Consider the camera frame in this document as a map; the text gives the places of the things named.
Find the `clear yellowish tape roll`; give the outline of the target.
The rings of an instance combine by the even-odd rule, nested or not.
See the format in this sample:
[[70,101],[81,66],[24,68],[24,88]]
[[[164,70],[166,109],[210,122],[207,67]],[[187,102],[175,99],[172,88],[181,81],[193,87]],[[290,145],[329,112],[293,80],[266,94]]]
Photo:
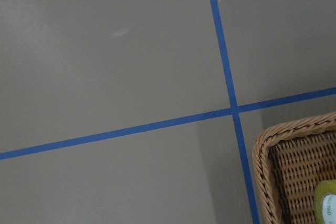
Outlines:
[[314,213],[318,224],[335,224],[335,179],[317,184],[314,190]]

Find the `brown wicker basket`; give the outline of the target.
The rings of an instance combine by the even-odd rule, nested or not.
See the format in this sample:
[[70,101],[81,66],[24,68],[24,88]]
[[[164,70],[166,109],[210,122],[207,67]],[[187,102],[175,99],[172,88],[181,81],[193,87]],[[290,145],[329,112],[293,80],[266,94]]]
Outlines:
[[335,112],[266,129],[252,159],[265,223],[316,223],[315,187],[335,179]]

